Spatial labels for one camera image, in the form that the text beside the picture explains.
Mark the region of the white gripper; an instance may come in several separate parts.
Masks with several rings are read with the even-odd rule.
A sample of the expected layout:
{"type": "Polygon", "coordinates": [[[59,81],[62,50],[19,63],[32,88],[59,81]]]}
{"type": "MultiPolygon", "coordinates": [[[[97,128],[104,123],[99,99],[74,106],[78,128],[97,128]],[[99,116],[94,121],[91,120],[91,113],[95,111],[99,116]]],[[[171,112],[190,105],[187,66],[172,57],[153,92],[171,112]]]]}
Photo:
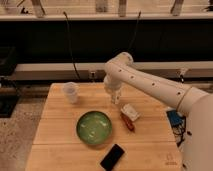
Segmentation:
{"type": "Polygon", "coordinates": [[[118,104],[120,101],[121,86],[122,83],[118,79],[115,79],[109,75],[105,76],[104,88],[106,92],[112,96],[111,101],[113,104],[118,104]]]}

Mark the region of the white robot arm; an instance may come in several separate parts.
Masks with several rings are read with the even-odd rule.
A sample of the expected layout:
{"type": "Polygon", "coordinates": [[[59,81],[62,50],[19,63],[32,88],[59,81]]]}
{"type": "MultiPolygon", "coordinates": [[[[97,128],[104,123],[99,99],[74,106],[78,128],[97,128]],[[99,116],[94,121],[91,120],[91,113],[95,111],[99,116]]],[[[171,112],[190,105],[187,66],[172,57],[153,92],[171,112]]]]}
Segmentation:
{"type": "Polygon", "coordinates": [[[127,83],[187,117],[183,171],[213,171],[213,93],[133,69],[132,56],[122,52],[105,63],[106,91],[127,83]]]}

